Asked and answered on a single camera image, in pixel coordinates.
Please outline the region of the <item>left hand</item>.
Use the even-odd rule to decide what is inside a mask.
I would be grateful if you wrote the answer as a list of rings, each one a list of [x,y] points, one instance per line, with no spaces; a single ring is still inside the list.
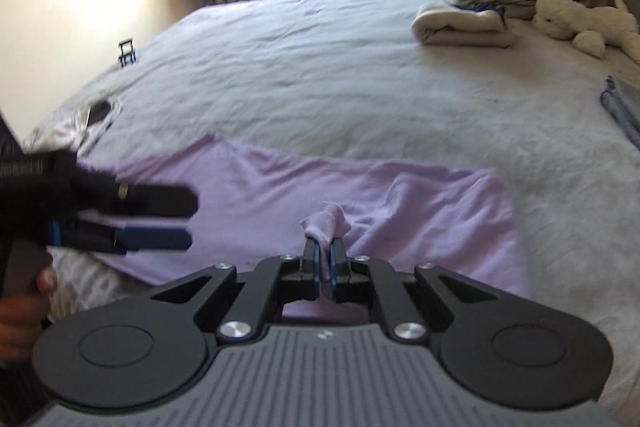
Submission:
[[[52,268],[43,269],[31,294],[1,298],[0,353],[2,363],[24,361],[32,355],[51,310],[50,295],[58,287]]]

